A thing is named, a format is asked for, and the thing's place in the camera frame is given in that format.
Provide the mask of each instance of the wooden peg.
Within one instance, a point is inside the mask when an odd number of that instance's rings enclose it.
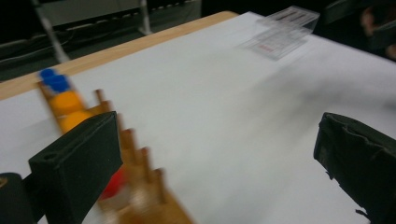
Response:
[[[124,126],[121,113],[117,113],[117,125],[119,125],[119,132],[122,132],[122,130],[124,130]]]
[[[125,150],[131,156],[132,164],[138,164],[136,155],[136,144],[134,143],[134,129],[127,129],[122,131],[122,138],[125,144]]]
[[[95,95],[96,95],[96,100],[98,101],[98,104],[100,105],[105,100],[103,90],[100,90],[100,89],[96,90]]]
[[[155,169],[154,173],[155,173],[155,177],[156,177],[158,197],[159,197],[160,203],[166,203],[165,186],[163,183],[163,169],[161,169],[161,168]]]
[[[111,101],[103,101],[101,103],[103,113],[112,111]]]
[[[151,178],[151,168],[149,164],[149,149],[147,147],[143,147],[141,150],[142,153],[142,161],[143,161],[143,169],[145,172],[145,178],[148,183],[152,182]]]
[[[123,164],[131,164],[132,163],[131,154],[129,153],[128,150],[121,150],[120,154],[121,154],[121,159],[122,159]]]

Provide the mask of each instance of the plastic container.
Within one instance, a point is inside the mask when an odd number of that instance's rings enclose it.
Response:
[[[319,14],[299,7],[288,7],[255,23],[253,37],[246,46],[273,60],[279,60],[306,42]]]
[[[92,116],[93,114],[83,110],[71,113],[67,117],[61,120],[61,129],[64,133],[67,133],[70,130],[72,130],[74,127],[79,125],[82,121]]]

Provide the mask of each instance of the white table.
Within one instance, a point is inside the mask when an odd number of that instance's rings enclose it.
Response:
[[[396,137],[396,64],[309,36],[274,62],[242,47],[248,13],[72,77],[104,89],[197,223],[367,223],[313,159],[325,111]],[[0,102],[0,172],[58,134],[38,91]]]

